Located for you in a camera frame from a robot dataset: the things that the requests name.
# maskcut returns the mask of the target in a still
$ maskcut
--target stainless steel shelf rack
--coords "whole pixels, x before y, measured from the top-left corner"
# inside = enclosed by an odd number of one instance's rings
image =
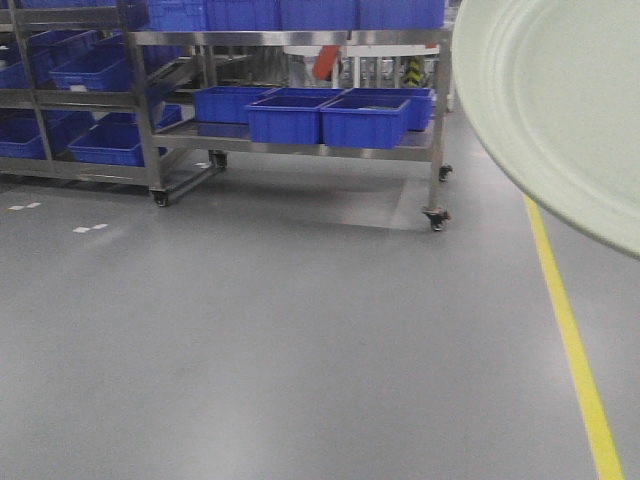
[[[449,218],[438,203],[440,183],[446,181],[451,167],[443,165],[443,135],[447,95],[451,81],[451,29],[437,30],[363,30],[363,31],[261,31],[261,32],[132,32],[132,43],[142,45],[213,46],[313,46],[313,45],[420,45],[437,44],[439,63],[435,80],[437,102],[435,120],[427,132],[407,133],[401,145],[392,150],[332,148],[326,145],[283,145],[254,143],[246,127],[182,122],[151,134],[153,145],[209,151],[212,163],[226,166],[227,152],[259,152],[363,159],[411,160],[431,163],[428,204],[423,212],[434,230],[442,230]],[[206,58],[205,69],[215,78],[215,60]],[[156,194],[163,204],[164,196]]]
[[[193,56],[147,76],[144,69],[142,47],[130,41],[131,29],[147,23],[148,15],[143,2],[129,5],[127,0],[117,0],[112,7],[19,9],[15,0],[8,1],[9,8],[0,10],[0,31],[13,32],[23,58],[25,74],[29,81],[26,89],[0,89],[0,107],[33,109],[43,139],[46,160],[0,157],[0,173],[38,176],[69,180],[122,183],[147,186],[151,191],[181,192],[209,175],[211,168],[189,168],[180,171],[180,165],[188,151],[175,149],[160,157],[153,146],[154,133],[149,108],[149,95],[156,97],[170,92],[184,81],[193,78],[201,69],[202,57]],[[129,92],[75,92],[36,88],[27,55],[28,38],[33,32],[45,30],[119,29],[124,33],[126,51],[132,65],[132,88]],[[43,110],[90,110],[135,112],[138,118],[144,167],[101,165],[75,161],[71,152],[52,155]]]

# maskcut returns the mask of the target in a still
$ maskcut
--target swivel caster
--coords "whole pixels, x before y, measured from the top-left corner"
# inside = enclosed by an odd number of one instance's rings
[[[438,175],[438,180],[444,183],[448,180],[449,174],[453,172],[453,167],[451,165],[442,165],[440,167],[440,174]]]
[[[209,151],[209,161],[214,167],[225,170],[227,168],[227,152],[220,150]]]
[[[444,208],[435,208],[433,210],[423,208],[422,213],[429,218],[429,221],[431,222],[431,229],[434,232],[443,231],[446,228],[446,221],[451,220],[451,215],[449,215],[449,212]]]
[[[169,206],[169,194],[167,192],[152,191],[153,201],[161,208]]]

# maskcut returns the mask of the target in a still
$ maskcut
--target gray epoxy floor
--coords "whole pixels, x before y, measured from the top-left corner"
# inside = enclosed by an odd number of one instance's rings
[[[595,478],[522,196],[461,112],[447,159],[444,234],[404,162],[231,156],[169,209],[3,177],[0,478]],[[638,263],[547,221],[640,478]]]

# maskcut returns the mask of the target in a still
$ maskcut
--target red object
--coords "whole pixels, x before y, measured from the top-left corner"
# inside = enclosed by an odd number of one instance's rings
[[[331,78],[331,71],[333,70],[333,65],[338,59],[339,51],[340,46],[338,45],[322,47],[322,50],[320,50],[320,54],[316,59],[316,64],[313,66],[313,76],[315,78],[318,80]]]

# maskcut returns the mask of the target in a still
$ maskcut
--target plastic crate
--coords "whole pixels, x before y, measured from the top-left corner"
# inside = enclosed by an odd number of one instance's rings
[[[345,97],[401,97],[411,100],[408,111],[408,129],[422,131],[427,128],[433,113],[433,90],[429,88],[353,88]]]
[[[0,50],[0,60],[7,63],[7,68],[0,72],[0,77],[4,77],[9,85],[0,85],[4,88],[28,88],[27,77],[24,71],[22,57],[18,50],[18,45],[12,43],[6,50]],[[36,77],[36,85],[40,85],[50,80],[49,70],[55,64],[53,56],[48,48],[29,49],[29,64]]]
[[[52,30],[34,35],[29,39],[32,48],[48,48],[56,66],[88,53],[98,41],[98,32],[89,30]]]
[[[147,0],[152,30],[209,30],[206,0]]]
[[[182,109],[180,105],[166,105],[164,107],[164,111],[162,112],[162,119],[156,123],[156,128],[164,128],[169,125],[173,125],[174,123],[182,120]],[[112,112],[100,120],[98,120],[100,125],[105,123],[121,123],[125,125],[136,125],[136,114],[135,113],[121,113],[121,112]]]
[[[355,30],[358,28],[358,0],[280,0],[280,2],[283,30]]]
[[[266,97],[318,97],[318,98],[334,98],[342,95],[344,90],[341,88],[274,88],[269,92],[265,92],[261,96]]]
[[[18,111],[16,115],[0,123],[0,155],[44,159],[44,144],[33,111]],[[94,123],[91,112],[45,112],[45,118],[54,155]]]
[[[342,97],[322,108],[324,143],[333,147],[394,148],[407,130],[410,101]]]
[[[360,29],[441,28],[446,0],[360,0]]]
[[[0,60],[7,64],[0,71],[0,88],[29,88],[19,52],[0,50]]]
[[[210,30],[280,30],[280,0],[208,0]]]
[[[115,5],[116,0],[22,0],[21,3],[23,8],[108,7]]]
[[[100,40],[96,43],[95,48],[97,50],[111,49],[123,57],[126,56],[122,34],[112,35]],[[144,54],[144,66],[147,72],[151,73],[178,58],[182,53],[182,47],[171,45],[147,46],[142,47],[142,51]]]
[[[245,105],[260,100],[263,87],[210,87],[193,94],[196,120],[200,122],[249,123]]]
[[[247,105],[251,140],[315,144],[322,140],[320,109],[330,100],[317,97],[268,97]]]
[[[83,55],[50,73],[61,89],[83,85],[87,90],[121,92],[131,86],[126,58],[112,50],[105,50],[100,55]]]
[[[144,165],[140,134],[135,125],[105,123],[69,145],[76,160],[108,165]]]
[[[13,118],[0,123],[0,156],[45,158],[38,122],[31,118]]]

